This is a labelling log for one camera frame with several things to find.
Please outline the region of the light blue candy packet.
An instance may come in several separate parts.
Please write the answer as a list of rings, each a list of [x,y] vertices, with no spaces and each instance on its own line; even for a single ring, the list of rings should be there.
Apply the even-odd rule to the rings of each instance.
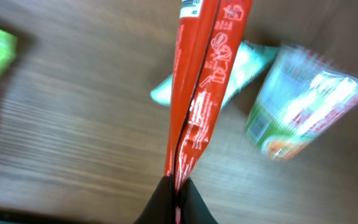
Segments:
[[[278,50],[278,47],[253,44],[247,40],[241,42],[227,84],[222,108],[236,93],[257,78],[272,63]],[[170,106],[172,81],[173,75],[170,74],[150,92],[151,99],[160,105]]]

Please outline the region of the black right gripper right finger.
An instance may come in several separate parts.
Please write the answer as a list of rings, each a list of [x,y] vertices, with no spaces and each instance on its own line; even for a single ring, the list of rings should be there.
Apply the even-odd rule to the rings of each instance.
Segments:
[[[190,178],[180,190],[179,206],[181,224],[218,224]]]

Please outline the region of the cup noodles container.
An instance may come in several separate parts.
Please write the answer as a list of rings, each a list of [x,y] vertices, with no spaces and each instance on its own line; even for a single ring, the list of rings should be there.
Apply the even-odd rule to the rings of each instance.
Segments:
[[[271,159],[290,159],[358,104],[358,79],[322,55],[283,45],[250,111],[245,134]]]

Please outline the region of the red stick packet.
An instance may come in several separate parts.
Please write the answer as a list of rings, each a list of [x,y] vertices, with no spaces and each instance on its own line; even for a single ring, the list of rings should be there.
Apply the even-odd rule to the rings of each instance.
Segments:
[[[181,223],[180,190],[211,140],[251,5],[252,0],[181,3],[165,161],[172,223]]]

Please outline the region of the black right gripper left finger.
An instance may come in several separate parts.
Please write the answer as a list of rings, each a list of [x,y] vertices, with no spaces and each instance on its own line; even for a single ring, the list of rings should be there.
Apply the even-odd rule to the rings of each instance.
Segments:
[[[164,176],[134,224],[174,224],[173,177]]]

